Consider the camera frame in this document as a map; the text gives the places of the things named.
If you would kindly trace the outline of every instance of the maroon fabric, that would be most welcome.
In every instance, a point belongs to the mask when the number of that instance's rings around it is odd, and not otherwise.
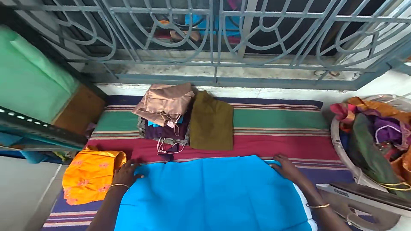
[[[145,138],[155,139],[155,138],[164,137],[164,138],[184,140],[185,134],[187,133],[188,124],[190,123],[192,109],[193,109],[193,105],[190,104],[187,107],[187,112],[184,114],[182,118],[182,123],[177,124],[178,130],[177,128],[175,128],[175,133],[178,134],[178,136],[174,133],[174,128],[171,128],[167,125],[164,127],[149,126],[148,120],[145,120]]]

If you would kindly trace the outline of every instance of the wooden board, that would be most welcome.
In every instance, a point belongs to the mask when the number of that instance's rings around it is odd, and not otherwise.
[[[103,99],[80,85],[77,92],[54,120],[54,125],[84,135],[87,126],[97,123],[105,106]]]

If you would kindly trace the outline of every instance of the beige satin fabric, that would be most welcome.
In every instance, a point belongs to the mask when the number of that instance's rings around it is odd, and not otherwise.
[[[164,127],[167,121],[177,122],[193,97],[190,83],[175,86],[153,84],[133,113]]]

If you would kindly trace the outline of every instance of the olive green fabric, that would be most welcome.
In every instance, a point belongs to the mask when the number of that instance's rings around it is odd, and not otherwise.
[[[195,97],[190,120],[190,147],[204,150],[233,149],[233,106],[207,91]]]
[[[386,151],[380,150],[375,144],[374,137],[369,131],[371,127],[372,124],[366,115],[362,113],[356,115],[347,155],[356,166],[360,167],[374,181],[385,184],[400,183],[401,181],[393,171],[390,163],[384,158],[384,152]],[[411,200],[411,191],[389,190],[389,192]]]
[[[0,26],[0,105],[52,123],[79,82],[14,31]]]

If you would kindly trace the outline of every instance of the bracelet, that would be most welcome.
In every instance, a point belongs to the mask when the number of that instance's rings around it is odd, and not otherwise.
[[[325,208],[325,207],[330,206],[330,204],[326,204],[326,205],[323,205],[323,206],[309,206],[308,203],[305,204],[305,205],[306,205],[307,207],[309,207],[309,208]]]
[[[113,185],[110,185],[109,189],[110,189],[112,186],[116,186],[116,185],[126,186],[126,187],[127,187],[127,190],[130,189],[130,186],[125,185],[125,184],[113,184]]]

